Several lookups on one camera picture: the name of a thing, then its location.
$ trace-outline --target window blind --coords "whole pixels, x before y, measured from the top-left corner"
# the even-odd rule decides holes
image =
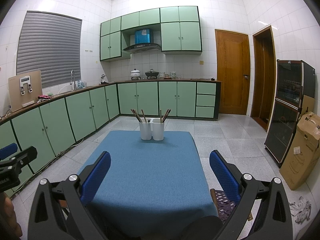
[[[80,72],[82,20],[45,12],[27,11],[19,38],[17,75],[41,70],[42,87],[76,80]]]

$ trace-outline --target silver bolt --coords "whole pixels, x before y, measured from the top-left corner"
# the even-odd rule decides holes
[[[46,184],[47,183],[47,179],[41,179],[41,181],[40,181],[40,184],[41,185],[44,185],[44,184]]]
[[[281,183],[281,179],[279,179],[279,178],[274,178],[273,180],[274,180],[275,183],[277,183],[277,184],[280,184],[280,183]]]
[[[78,176],[76,174],[73,174],[69,177],[70,181],[75,181],[76,179],[78,179]]]
[[[248,173],[244,174],[243,177],[244,177],[244,179],[246,179],[246,180],[252,179],[252,176],[251,176],[250,174],[248,174]]]

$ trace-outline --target brown countertop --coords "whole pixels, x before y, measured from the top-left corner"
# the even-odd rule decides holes
[[[48,104],[52,101],[56,101],[58,99],[61,99],[61,98],[66,98],[68,96],[71,96],[71,95],[75,95],[75,94],[78,94],[78,93],[82,93],[82,92],[86,92],[86,91],[90,91],[90,90],[93,90],[93,89],[96,89],[96,88],[100,88],[100,87],[106,87],[106,86],[110,86],[110,85],[114,85],[114,84],[122,84],[122,83],[134,83],[134,82],[177,82],[177,81],[186,81],[186,82],[208,82],[208,83],[221,83],[221,81],[212,81],[212,80],[208,80],[208,79],[143,79],[143,80],[127,80],[127,81],[116,81],[116,82],[110,82],[108,84],[98,84],[98,85],[93,85],[93,86],[89,86],[89,87],[86,87],[86,88],[82,88],[82,89],[78,89],[78,90],[73,90],[73,91],[70,91],[70,92],[65,92],[63,94],[59,94],[59,95],[54,95],[50,100],[45,100],[45,101],[42,101],[42,102],[39,102],[39,103],[34,103],[30,106],[26,106],[24,108],[21,108],[13,113],[11,113],[10,115],[8,115],[7,117],[3,117],[1,120],[0,120],[0,125],[13,119],[14,117],[17,117],[18,115],[20,114],[23,114],[27,111],[30,111],[34,108],[37,108],[39,106],[42,106],[42,105],[45,105],[45,104]]]

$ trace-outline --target wooden door frame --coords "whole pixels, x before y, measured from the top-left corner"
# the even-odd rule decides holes
[[[218,36],[217,36],[217,32],[223,32],[223,33],[232,33],[232,34],[237,34],[237,35],[242,35],[242,36],[246,36],[247,37],[247,45],[248,45],[248,48],[249,48],[249,84],[248,84],[248,89],[247,89],[247,94],[248,94],[248,100],[246,102],[246,105],[245,105],[245,115],[247,115],[247,111],[248,111],[248,103],[249,103],[249,99],[250,99],[250,76],[251,76],[251,59],[250,59],[250,42],[249,42],[249,35],[246,34],[246,33],[240,33],[240,32],[233,32],[233,31],[226,31],[226,30],[221,30],[221,29],[214,29],[214,33],[216,35],[216,45],[217,45],[217,52],[218,52]],[[218,53],[217,53],[217,79],[218,79]]]
[[[274,42],[274,39],[273,39],[273,32],[272,32],[272,26],[269,25],[268,27],[258,31],[257,33],[253,34],[252,35],[252,38],[253,38],[253,52],[254,52],[254,84],[253,84],[253,98],[252,98],[252,105],[253,105],[253,102],[255,100],[255,82],[256,82],[256,68],[257,68],[257,61],[256,61],[256,48],[257,48],[257,40],[256,40],[256,36],[258,36],[259,34],[267,31],[267,30],[270,30],[270,33],[271,33],[271,40],[272,40],[272,47],[273,47],[273,66],[274,66],[274,82],[273,82],[273,95],[275,94],[275,89],[276,89],[276,51],[275,51],[275,42]],[[274,101],[272,103],[272,106],[271,106],[271,111],[270,111],[270,115],[269,115],[269,120],[268,120],[268,123],[267,123],[267,129],[269,128],[269,124],[270,124],[270,120],[271,120],[271,114],[273,112],[273,105],[274,105]]]

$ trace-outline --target table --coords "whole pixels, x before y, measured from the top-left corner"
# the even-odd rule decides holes
[[[111,167],[91,205],[128,236],[170,239],[191,222],[218,215],[189,132],[165,131],[163,141],[144,141],[139,131],[111,131],[78,174],[103,151]]]

